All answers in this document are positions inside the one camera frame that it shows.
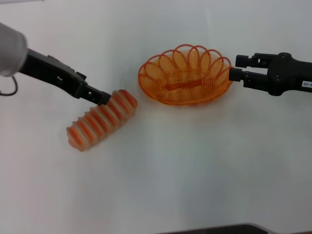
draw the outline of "orange stripe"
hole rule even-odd
[[[80,119],[77,120],[76,122],[77,126],[82,130],[82,132],[86,135],[88,140],[92,143],[95,142],[95,138],[93,137],[93,134],[90,132],[88,127],[83,123]]]
[[[69,131],[70,135],[72,136],[72,138],[74,139],[74,141],[77,143],[77,145],[83,146],[83,140],[81,139],[81,136],[76,131],[76,129],[74,129],[74,127],[71,126],[68,128],[68,131]]]
[[[137,100],[131,94],[129,94],[124,89],[120,89],[119,92],[121,92],[127,98],[133,108],[137,107]]]
[[[98,115],[98,113],[96,113],[95,110],[90,110],[89,112],[94,119],[99,123],[99,125],[102,127],[102,129],[104,130],[104,132],[108,133],[111,131],[111,129],[107,126],[107,124],[104,122],[104,120],[102,120],[101,116]]]
[[[98,106],[98,109],[107,117],[107,119],[110,121],[110,123],[113,125],[113,127],[117,127],[118,122],[116,119],[106,110],[105,106]]]
[[[113,98],[114,98],[114,101],[117,102],[117,104],[121,106],[128,115],[131,114],[130,108],[123,102],[123,100],[118,96],[118,94],[114,94]]]
[[[116,108],[116,106],[111,102],[109,101],[107,104],[106,104],[109,108],[111,108],[111,110],[115,113],[115,115],[117,116],[117,118],[122,121],[123,119],[123,116],[122,116],[122,113],[120,113],[120,111]]]
[[[104,136],[103,130],[101,130],[98,127],[98,125],[95,123],[95,120],[92,118],[92,116],[86,114],[84,118],[91,125],[92,129],[96,132],[97,136],[99,138],[102,138]]]

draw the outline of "white background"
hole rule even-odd
[[[148,100],[137,71],[182,43],[312,61],[309,0],[47,0],[1,5],[29,47],[125,88],[137,115],[88,152],[66,127],[91,103],[24,75],[0,98],[0,233],[152,234],[236,223],[312,229],[312,95],[235,83],[220,100],[174,108]],[[0,89],[13,89],[0,79]]]

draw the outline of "cable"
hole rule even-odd
[[[0,91],[0,96],[9,97],[9,96],[13,96],[14,94],[16,94],[16,93],[18,92],[18,89],[19,89],[18,83],[17,83],[17,81],[16,81],[16,79],[15,79],[14,76],[12,76],[12,79],[13,79],[14,84],[15,84],[15,91],[12,92],[12,93],[10,93],[10,94],[3,94],[3,93],[1,93],[1,91]]]

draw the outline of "ribbed cylindrical object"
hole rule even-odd
[[[120,128],[137,108],[137,100],[125,90],[114,91],[106,105],[91,107],[68,127],[68,142],[85,151]]]

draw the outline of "oval basket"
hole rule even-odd
[[[184,44],[151,57],[141,66],[138,82],[147,96],[164,104],[204,104],[229,89],[230,67],[217,50]]]

